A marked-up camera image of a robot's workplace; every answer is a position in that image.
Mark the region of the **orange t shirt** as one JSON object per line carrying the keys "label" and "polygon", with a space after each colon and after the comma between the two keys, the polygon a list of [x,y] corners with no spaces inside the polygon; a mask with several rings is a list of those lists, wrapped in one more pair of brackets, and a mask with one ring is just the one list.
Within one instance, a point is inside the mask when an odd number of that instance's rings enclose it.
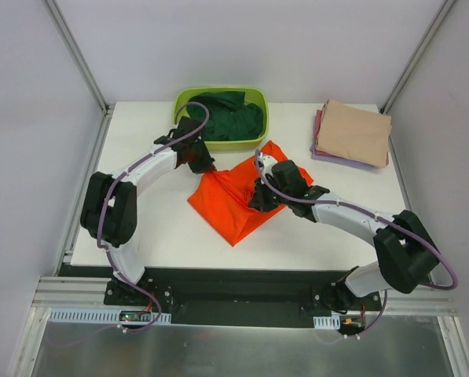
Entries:
{"label": "orange t shirt", "polygon": [[188,198],[192,208],[231,246],[236,246],[284,207],[262,213],[249,207],[258,173],[250,157],[231,170],[203,174]]}

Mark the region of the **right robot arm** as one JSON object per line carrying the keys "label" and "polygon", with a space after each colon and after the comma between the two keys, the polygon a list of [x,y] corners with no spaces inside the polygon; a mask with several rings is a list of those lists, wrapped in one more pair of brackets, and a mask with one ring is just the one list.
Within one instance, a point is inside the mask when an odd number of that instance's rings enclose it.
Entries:
{"label": "right robot arm", "polygon": [[377,260],[355,266],[321,292],[321,304],[344,314],[357,308],[366,296],[394,289],[409,294],[438,265],[436,247],[419,218],[409,210],[400,214],[376,213],[347,203],[329,189],[309,185],[291,160],[255,157],[258,177],[249,206],[269,213],[281,206],[313,223],[330,225],[375,249]]}

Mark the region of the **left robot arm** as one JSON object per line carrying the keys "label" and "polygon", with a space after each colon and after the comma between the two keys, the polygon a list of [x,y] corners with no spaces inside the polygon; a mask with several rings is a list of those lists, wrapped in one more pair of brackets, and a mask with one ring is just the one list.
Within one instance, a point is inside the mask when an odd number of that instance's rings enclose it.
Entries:
{"label": "left robot arm", "polygon": [[137,200],[151,184],[187,164],[194,174],[214,169],[203,128],[207,120],[182,116],[175,128],[155,139],[142,157],[112,174],[91,175],[80,225],[105,252],[115,278],[124,282],[121,295],[139,306],[148,298],[148,285],[141,281],[145,264],[138,255]]}

